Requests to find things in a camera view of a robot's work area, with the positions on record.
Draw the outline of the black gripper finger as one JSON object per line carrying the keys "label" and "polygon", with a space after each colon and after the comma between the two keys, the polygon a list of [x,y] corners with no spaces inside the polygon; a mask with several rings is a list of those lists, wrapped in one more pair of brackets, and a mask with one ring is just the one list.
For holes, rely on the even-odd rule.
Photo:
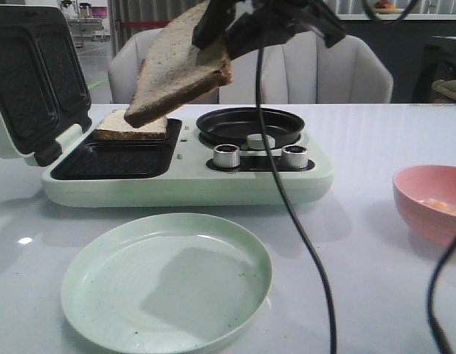
{"label": "black gripper finger", "polygon": [[267,7],[245,13],[225,35],[229,58],[234,60],[261,47],[285,44],[294,37],[297,25],[297,20]]}
{"label": "black gripper finger", "polygon": [[234,0],[208,1],[203,16],[193,30],[192,45],[205,49],[223,35],[235,19],[236,3]]}

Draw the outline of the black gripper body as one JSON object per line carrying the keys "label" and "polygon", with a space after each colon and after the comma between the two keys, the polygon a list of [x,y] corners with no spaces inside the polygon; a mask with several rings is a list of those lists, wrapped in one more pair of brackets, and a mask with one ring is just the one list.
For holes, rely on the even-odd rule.
{"label": "black gripper body", "polygon": [[345,27],[323,1],[256,1],[255,10],[267,7],[298,21],[295,35],[313,32],[330,48],[345,37]]}

